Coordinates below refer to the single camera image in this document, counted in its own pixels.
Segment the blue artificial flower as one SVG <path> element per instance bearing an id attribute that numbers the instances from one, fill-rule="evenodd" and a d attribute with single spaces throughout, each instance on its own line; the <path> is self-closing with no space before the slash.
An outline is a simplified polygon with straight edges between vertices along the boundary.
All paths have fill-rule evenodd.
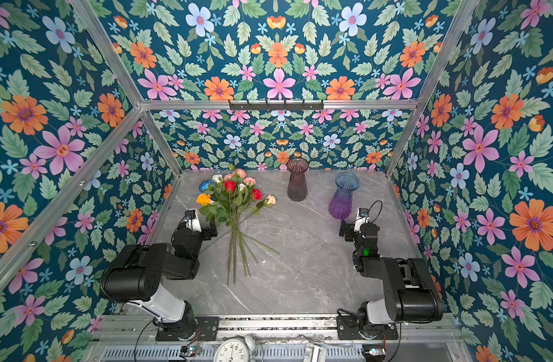
<path id="1" fill-rule="evenodd" d="M 211 180 L 204 180 L 200 185 L 199 185 L 199 190 L 200 192 L 205 192 L 207 190 L 209 190 L 211 187 L 214 186 L 214 182 L 211 181 Z"/>

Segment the red artificial rose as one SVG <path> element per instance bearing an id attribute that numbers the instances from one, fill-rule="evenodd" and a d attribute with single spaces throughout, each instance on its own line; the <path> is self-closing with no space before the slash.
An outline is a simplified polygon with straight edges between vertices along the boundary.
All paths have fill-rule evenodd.
<path id="1" fill-rule="evenodd" d="M 228 180 L 225 181 L 224 187 L 226 192 L 233 193 L 237 187 L 237 184 L 232 180 Z"/>

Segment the dark pink ribbed glass vase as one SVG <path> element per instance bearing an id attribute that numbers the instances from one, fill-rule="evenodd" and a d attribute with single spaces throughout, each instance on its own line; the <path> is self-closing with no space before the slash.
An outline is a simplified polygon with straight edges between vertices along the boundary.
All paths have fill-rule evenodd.
<path id="1" fill-rule="evenodd" d="M 286 164 L 289 172 L 289 185 L 287 195 L 294 202 L 301 202 L 308 196 L 308 187 L 305 173 L 309 163 L 302 157 L 291 158 Z"/>

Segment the cream white artificial rose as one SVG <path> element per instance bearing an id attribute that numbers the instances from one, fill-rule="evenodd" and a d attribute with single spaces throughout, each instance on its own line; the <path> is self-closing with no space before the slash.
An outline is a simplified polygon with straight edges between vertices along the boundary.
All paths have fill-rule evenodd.
<path id="1" fill-rule="evenodd" d="M 266 205 L 270 208 L 270 207 L 273 207 L 275 204 L 276 204 L 276 198 L 273 196 L 273 195 L 269 195 L 267 196 L 267 198 L 265 199 L 265 203 Z"/>

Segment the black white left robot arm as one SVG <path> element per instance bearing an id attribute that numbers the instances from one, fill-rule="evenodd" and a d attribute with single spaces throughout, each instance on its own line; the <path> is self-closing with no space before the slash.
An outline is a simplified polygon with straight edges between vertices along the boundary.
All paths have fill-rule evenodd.
<path id="1" fill-rule="evenodd" d="M 202 243 L 217 235 L 213 221 L 201 227 L 195 217 L 185 217 L 172 234 L 170 244 L 126 246 L 103 273 L 102 298 L 150 313 L 154 317 L 152 324 L 158 328 L 158 342 L 214 341 L 220 318 L 195 317 L 191 304 L 174 296 L 162 280 L 195 279 Z"/>

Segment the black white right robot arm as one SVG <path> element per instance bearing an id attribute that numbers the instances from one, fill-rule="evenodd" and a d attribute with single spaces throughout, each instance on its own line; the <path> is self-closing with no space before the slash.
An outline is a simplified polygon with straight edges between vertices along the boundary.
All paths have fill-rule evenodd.
<path id="1" fill-rule="evenodd" d="M 378 249 L 380 228 L 366 218 L 341 222 L 339 235 L 353 243 L 353 266 L 364 278 L 381 282 L 383 297 L 364 302 L 357 312 L 338 309 L 338 336 L 356 333 L 374 339 L 398 323 L 429 324 L 444 314 L 442 298 L 421 258 L 382 256 Z"/>

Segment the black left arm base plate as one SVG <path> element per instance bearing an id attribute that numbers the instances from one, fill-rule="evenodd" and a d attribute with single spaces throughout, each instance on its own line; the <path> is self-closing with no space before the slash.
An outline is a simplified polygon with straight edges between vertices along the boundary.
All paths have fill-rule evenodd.
<path id="1" fill-rule="evenodd" d="M 158 342 L 212 342 L 219 332 L 220 318 L 196 317 L 174 323 L 158 323 Z"/>

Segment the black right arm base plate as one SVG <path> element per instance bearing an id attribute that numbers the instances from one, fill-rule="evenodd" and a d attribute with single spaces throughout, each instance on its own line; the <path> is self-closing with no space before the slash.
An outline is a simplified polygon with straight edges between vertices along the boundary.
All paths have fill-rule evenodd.
<path id="1" fill-rule="evenodd" d="M 340 340 L 373 340 L 397 341 L 400 337 L 398 328 L 394 324 L 370 324 L 360 326 L 359 321 L 352 315 L 337 315 L 337 334 Z"/>

